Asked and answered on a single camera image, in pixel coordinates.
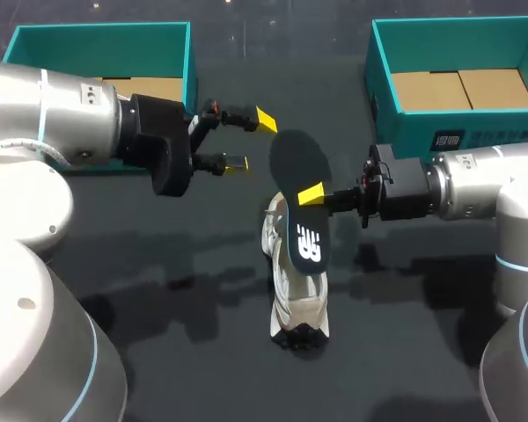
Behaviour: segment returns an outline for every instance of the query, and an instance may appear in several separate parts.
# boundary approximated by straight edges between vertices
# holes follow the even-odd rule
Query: insole logo
[[[297,225],[297,233],[299,235],[297,245],[301,258],[320,262],[319,233],[306,229],[299,224]]]

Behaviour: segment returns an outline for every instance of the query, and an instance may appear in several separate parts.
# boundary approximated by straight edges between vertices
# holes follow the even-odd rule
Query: white sneaker
[[[283,347],[320,346],[329,337],[326,273],[303,275],[290,262],[287,206],[281,193],[270,202],[262,225],[262,251],[272,259],[274,306],[270,336]]]

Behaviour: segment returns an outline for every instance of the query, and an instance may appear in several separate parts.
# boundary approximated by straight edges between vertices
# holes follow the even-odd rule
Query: shoe insole
[[[270,148],[270,171],[286,201],[287,243],[291,264],[302,274],[326,270],[330,256],[328,209],[300,207],[297,194],[331,182],[328,159],[317,142],[301,130],[285,130]]]
[[[289,300],[315,298],[319,295],[320,275],[304,275],[297,271],[290,262],[287,248],[280,246],[280,268],[282,289]]]

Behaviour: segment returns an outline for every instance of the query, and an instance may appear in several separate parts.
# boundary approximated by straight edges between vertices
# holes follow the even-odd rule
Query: gray robot arm
[[[0,62],[2,154],[45,154],[62,165],[117,159],[147,169],[156,194],[181,196],[196,170],[220,176],[246,166],[244,157],[197,154],[219,124],[275,131],[274,120],[258,107],[222,109],[208,100],[191,116],[181,102],[123,98],[97,79]]]
[[[363,227],[371,215],[385,221],[490,218],[501,188],[527,173],[528,143],[443,152],[430,165],[420,158],[396,159],[391,145],[372,145],[356,186],[341,191],[313,186],[300,198],[321,192],[323,198],[310,203],[319,201],[331,213],[357,209]]]

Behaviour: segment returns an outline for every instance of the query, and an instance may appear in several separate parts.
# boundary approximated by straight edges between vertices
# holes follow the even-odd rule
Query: black table surface
[[[201,61],[200,98],[256,103],[301,128],[351,181],[373,141],[363,57]],[[70,177],[75,214],[52,264],[118,347],[127,422],[486,421],[477,364],[489,316],[488,222],[332,219],[329,344],[269,338],[262,210],[276,188],[271,137],[219,128],[202,149],[244,154],[252,174],[196,174],[183,198],[147,176]]]

